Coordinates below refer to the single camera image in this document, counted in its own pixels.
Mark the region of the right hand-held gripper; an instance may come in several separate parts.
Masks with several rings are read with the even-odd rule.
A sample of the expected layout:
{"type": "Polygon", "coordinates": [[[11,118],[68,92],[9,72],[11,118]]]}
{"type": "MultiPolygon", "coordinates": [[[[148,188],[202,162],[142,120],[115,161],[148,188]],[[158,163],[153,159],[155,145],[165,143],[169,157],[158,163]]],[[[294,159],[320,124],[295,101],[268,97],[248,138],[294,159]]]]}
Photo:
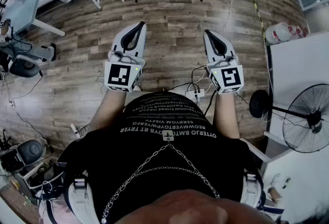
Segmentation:
{"type": "Polygon", "coordinates": [[[242,65],[234,56],[232,43],[223,35],[208,29],[204,31],[203,38],[209,62],[207,71],[215,91],[218,94],[238,92],[244,87],[244,76],[242,65]]]}

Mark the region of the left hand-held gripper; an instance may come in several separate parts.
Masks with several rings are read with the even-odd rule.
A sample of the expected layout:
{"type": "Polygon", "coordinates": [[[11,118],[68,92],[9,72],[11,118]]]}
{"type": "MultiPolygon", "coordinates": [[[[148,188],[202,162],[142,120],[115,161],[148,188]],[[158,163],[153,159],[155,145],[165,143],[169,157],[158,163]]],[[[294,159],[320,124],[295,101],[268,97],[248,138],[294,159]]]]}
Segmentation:
{"type": "Polygon", "coordinates": [[[141,21],[124,28],[115,36],[104,66],[104,85],[109,90],[135,90],[145,66],[146,34],[146,23],[141,21]]]}

